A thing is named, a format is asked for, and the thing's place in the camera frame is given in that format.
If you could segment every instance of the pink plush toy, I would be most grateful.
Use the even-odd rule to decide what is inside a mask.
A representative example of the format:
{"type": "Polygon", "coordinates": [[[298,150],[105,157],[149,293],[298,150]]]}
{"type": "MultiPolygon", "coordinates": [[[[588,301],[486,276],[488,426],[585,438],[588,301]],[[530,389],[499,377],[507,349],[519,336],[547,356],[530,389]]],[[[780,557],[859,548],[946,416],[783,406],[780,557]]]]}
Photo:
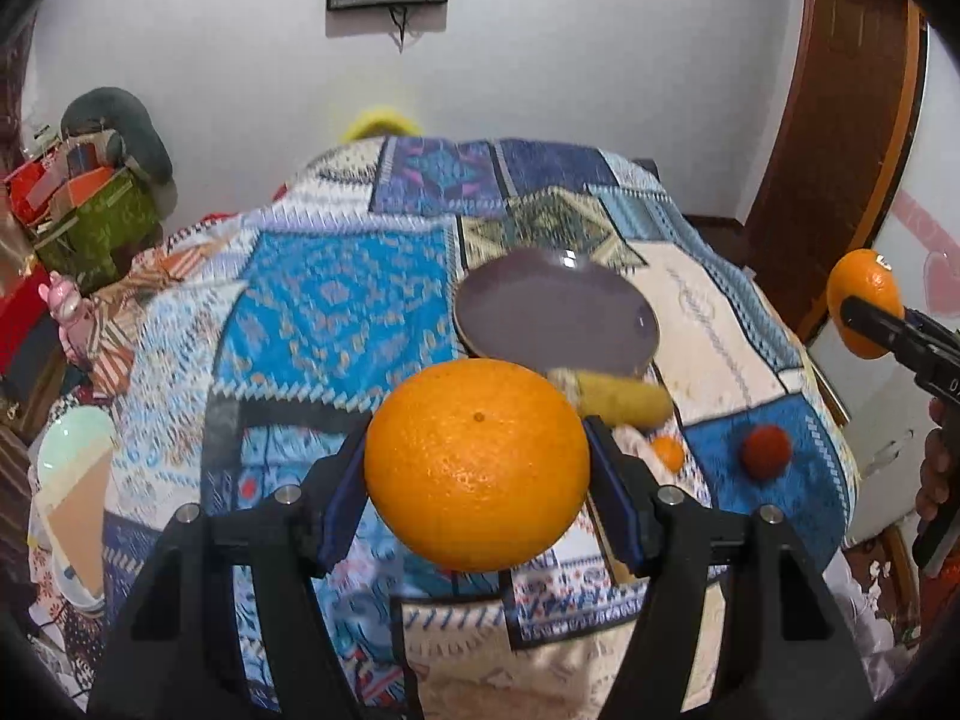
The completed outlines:
{"type": "Polygon", "coordinates": [[[50,271],[50,286],[37,287],[40,299],[50,309],[50,316],[59,324],[61,346],[66,359],[85,370],[90,366],[86,350],[93,332],[93,303],[80,295],[80,288],[72,278],[50,271]]]}

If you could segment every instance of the wooden door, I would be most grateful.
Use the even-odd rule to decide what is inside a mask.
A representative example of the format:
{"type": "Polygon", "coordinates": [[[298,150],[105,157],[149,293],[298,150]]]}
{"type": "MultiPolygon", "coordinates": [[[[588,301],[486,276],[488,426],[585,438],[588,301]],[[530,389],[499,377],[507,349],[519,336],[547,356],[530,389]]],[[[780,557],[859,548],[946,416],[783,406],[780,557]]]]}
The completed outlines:
{"type": "Polygon", "coordinates": [[[805,0],[794,77],[746,223],[750,267],[808,340],[830,269],[869,245],[906,161],[925,41],[909,0],[805,0]]]}

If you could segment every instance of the pink heart decal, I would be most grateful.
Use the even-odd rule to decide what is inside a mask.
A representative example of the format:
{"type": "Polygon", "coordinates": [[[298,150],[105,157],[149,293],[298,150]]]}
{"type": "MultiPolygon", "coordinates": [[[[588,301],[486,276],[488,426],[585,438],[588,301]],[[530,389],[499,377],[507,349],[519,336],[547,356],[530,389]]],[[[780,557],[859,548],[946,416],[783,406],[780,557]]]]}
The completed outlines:
{"type": "Polygon", "coordinates": [[[960,263],[942,251],[932,251],[923,264],[926,307],[941,317],[960,317],[960,263]]]}

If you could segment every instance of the wall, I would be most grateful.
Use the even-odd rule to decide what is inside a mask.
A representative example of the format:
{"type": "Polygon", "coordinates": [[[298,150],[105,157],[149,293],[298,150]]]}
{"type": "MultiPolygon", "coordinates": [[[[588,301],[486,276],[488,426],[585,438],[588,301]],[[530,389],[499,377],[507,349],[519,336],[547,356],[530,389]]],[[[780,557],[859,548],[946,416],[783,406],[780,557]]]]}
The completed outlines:
{"type": "Polygon", "coordinates": [[[385,13],[323,0],[45,0],[27,112],[55,124],[95,86],[141,97],[174,161],[168,228],[267,201],[378,103],[454,138],[654,157],[683,210],[744,215],[790,2],[450,0],[400,55],[385,13]]]}
{"type": "MultiPolygon", "coordinates": [[[[960,326],[959,128],[960,66],[930,30],[913,148],[874,248],[893,266],[904,304],[952,329],[960,326]]],[[[913,507],[923,439],[933,427],[926,414],[929,397],[891,355],[876,361],[853,357],[832,325],[810,353],[851,412],[846,432],[861,469],[878,452],[899,450],[896,461],[861,488],[851,532],[869,536],[913,507]]]]}

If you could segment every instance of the red fruit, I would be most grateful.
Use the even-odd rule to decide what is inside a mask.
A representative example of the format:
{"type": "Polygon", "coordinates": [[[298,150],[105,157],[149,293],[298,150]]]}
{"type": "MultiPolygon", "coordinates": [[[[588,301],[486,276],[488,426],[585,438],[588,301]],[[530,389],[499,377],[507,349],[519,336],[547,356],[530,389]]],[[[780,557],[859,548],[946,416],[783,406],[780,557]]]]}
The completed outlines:
{"type": "Polygon", "coordinates": [[[755,427],[740,445],[740,462],[757,482],[776,479],[786,471],[793,455],[790,437],[776,425],[755,427]]]}

